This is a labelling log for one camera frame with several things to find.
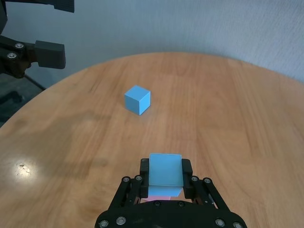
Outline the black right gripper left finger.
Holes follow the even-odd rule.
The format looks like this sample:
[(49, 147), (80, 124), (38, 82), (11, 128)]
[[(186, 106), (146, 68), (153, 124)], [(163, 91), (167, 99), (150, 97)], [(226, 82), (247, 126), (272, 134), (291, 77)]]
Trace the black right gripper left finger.
[(140, 162), (140, 173), (134, 178), (124, 176), (111, 202), (111, 207), (128, 207), (137, 205), (141, 199), (148, 198), (149, 159)]

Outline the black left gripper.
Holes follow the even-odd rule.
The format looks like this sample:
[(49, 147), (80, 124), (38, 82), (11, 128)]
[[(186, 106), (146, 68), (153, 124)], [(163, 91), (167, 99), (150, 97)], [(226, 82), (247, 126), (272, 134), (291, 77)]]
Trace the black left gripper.
[[(4, 2), (18, 2), (31, 4), (52, 5), (54, 9), (75, 12), (74, 0), (5, 0)], [(0, 33), (7, 24), (6, 4), (0, 4)], [(14, 78), (23, 78), (25, 71), (32, 63), (39, 67), (64, 69), (66, 67), (65, 46), (63, 44), (45, 41), (24, 43), (15, 40), (0, 41), (0, 72)]]

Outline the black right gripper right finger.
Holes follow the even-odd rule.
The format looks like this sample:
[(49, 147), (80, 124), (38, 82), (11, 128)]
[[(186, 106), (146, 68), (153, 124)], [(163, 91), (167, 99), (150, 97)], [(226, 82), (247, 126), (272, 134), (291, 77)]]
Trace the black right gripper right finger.
[(182, 159), (183, 192), (186, 199), (192, 203), (204, 205), (214, 209), (228, 209), (219, 191), (209, 177), (199, 179), (193, 175), (189, 159)]

